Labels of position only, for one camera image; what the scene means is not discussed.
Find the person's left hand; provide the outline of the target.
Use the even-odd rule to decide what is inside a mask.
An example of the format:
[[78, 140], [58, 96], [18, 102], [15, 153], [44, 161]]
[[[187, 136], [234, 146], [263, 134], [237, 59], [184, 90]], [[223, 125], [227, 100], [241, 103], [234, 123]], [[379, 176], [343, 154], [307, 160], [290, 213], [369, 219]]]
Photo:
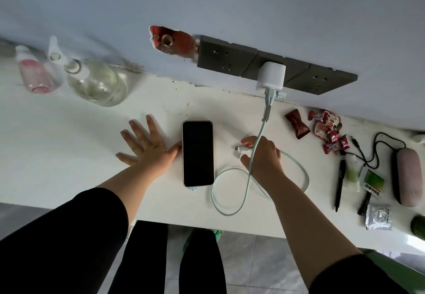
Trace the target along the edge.
[[149, 181], [154, 181], [170, 168], [172, 162], [168, 162], [166, 152], [169, 149], [166, 148], [161, 133], [151, 115], [146, 115], [146, 123], [153, 143], [153, 146], [149, 148], [141, 148], [136, 142], [133, 132], [123, 130], [120, 134], [132, 150], [133, 156], [139, 159], [139, 162], [134, 166], [140, 168], [143, 174], [147, 175]]

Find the person's right hand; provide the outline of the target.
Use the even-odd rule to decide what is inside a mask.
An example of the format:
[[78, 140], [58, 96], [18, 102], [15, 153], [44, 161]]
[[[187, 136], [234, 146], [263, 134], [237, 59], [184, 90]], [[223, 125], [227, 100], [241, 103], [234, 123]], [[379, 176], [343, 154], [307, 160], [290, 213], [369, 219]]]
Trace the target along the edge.
[[251, 175], [263, 189], [273, 192], [287, 181], [280, 162], [280, 151], [273, 141], [264, 136], [249, 136], [241, 140], [243, 146], [251, 149], [255, 142], [257, 142], [257, 146], [251, 154], [255, 172]]

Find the person's left forearm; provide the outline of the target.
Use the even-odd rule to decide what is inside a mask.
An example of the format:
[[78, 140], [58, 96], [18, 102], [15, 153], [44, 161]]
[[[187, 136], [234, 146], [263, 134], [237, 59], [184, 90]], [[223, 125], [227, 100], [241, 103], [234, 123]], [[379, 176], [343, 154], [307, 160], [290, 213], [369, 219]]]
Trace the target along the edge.
[[97, 294], [149, 180], [130, 167], [0, 240], [0, 294]]

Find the black screen smartphone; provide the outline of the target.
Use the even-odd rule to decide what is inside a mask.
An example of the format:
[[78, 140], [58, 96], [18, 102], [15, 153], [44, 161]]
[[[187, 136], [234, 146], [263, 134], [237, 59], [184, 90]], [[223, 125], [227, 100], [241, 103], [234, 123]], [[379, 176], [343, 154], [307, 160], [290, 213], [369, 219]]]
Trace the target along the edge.
[[214, 134], [211, 121], [182, 123], [183, 184], [186, 188], [215, 182]]

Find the brown candy wrapper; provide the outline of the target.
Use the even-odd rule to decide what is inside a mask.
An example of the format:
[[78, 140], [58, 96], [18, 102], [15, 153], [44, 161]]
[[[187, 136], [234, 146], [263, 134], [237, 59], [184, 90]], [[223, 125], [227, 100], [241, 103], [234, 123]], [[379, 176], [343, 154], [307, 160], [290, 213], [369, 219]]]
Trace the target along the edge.
[[291, 112], [285, 114], [285, 118], [291, 123], [295, 131], [295, 136], [298, 140], [305, 137], [311, 132], [309, 127], [302, 121], [298, 109], [294, 109]]

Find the black pen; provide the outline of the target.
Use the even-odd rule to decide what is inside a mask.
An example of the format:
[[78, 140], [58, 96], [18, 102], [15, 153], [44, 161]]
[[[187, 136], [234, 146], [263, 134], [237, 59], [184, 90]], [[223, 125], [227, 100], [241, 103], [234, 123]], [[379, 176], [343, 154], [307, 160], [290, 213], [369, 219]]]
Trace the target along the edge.
[[338, 209], [340, 207], [343, 180], [345, 177], [345, 173], [346, 173], [346, 160], [343, 159], [340, 161], [340, 164], [339, 164], [338, 181], [337, 181], [337, 188], [336, 188], [335, 201], [334, 201], [335, 212], [338, 212]]

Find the small clear green bottle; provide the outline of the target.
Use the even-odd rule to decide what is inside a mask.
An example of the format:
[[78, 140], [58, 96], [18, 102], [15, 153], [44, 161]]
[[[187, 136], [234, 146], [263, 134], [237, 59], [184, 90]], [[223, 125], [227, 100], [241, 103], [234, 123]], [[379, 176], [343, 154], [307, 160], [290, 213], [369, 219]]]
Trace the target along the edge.
[[359, 175], [363, 162], [353, 154], [346, 154], [345, 161], [346, 172], [343, 179], [343, 187], [352, 192], [360, 192]]

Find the person's right leg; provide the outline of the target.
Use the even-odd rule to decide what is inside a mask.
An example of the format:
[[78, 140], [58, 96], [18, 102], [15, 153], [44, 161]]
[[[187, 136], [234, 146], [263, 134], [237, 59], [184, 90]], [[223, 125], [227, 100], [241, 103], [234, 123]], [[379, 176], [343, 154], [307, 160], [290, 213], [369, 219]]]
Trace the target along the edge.
[[209, 229], [196, 231], [183, 253], [179, 294], [227, 294], [219, 246]]

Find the pink plastic bottle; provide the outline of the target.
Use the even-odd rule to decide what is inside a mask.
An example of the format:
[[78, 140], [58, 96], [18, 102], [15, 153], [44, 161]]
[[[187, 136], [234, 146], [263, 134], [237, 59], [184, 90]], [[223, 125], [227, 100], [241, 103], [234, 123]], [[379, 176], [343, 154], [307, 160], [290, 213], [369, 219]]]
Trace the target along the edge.
[[24, 86], [30, 93], [47, 94], [56, 90], [57, 86], [50, 73], [28, 47], [18, 45], [15, 47], [15, 52]]

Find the short black marker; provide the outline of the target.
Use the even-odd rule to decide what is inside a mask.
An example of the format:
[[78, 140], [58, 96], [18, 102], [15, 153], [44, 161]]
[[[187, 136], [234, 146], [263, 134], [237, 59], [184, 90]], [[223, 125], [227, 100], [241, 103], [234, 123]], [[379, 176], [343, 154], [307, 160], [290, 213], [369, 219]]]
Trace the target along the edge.
[[366, 215], [371, 196], [372, 196], [372, 194], [370, 192], [367, 191], [365, 193], [364, 198], [362, 200], [362, 203], [361, 203], [361, 205], [360, 205], [360, 207], [357, 211], [357, 214], [359, 216], [364, 217]]

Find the green white sachet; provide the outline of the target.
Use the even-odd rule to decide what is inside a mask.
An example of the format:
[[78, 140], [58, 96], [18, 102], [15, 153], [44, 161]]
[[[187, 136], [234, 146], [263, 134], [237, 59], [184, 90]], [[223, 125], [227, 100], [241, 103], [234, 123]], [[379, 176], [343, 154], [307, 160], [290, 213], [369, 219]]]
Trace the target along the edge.
[[360, 178], [360, 185], [376, 198], [380, 197], [386, 179], [371, 169], [365, 169]]

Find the pink oval case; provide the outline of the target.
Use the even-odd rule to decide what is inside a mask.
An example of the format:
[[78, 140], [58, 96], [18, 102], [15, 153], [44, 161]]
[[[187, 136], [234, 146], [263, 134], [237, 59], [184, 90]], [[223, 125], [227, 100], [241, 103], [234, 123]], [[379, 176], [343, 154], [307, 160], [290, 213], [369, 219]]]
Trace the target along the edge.
[[394, 151], [390, 159], [390, 170], [396, 201], [404, 207], [417, 207], [423, 196], [422, 167], [418, 153], [407, 147]]

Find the dark green round object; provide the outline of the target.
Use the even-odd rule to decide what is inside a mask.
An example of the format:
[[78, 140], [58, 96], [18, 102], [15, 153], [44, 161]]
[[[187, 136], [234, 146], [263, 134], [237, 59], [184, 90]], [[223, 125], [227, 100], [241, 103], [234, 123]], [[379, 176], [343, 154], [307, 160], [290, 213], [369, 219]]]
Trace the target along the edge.
[[425, 241], [425, 216], [414, 216], [410, 222], [410, 229], [415, 237]]

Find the green plastic chair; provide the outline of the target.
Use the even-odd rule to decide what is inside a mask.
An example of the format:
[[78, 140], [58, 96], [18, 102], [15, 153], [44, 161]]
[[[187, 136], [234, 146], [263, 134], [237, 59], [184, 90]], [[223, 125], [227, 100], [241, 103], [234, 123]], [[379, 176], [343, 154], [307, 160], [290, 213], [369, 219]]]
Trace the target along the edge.
[[409, 294], [425, 294], [425, 274], [373, 249], [360, 248], [361, 252]]

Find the grey wall socket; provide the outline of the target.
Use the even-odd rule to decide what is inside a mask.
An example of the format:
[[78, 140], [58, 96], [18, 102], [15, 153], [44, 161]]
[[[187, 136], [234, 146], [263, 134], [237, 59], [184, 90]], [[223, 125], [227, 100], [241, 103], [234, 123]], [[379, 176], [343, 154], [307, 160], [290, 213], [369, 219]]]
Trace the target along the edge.
[[305, 93], [322, 95], [357, 80], [358, 75], [354, 73], [310, 64], [306, 70], [291, 75], [288, 80], [285, 79], [284, 87]]
[[248, 65], [248, 67], [244, 70], [241, 77], [251, 80], [258, 79], [258, 72], [261, 66], [267, 61], [282, 64], [286, 66], [285, 77], [284, 77], [284, 86], [293, 79], [298, 76], [302, 72], [306, 71], [310, 67], [309, 62], [300, 61], [296, 59], [292, 59], [289, 57], [283, 57], [280, 55], [264, 52], [258, 50], [257, 55]]
[[257, 53], [255, 48], [202, 35], [197, 67], [241, 77]]

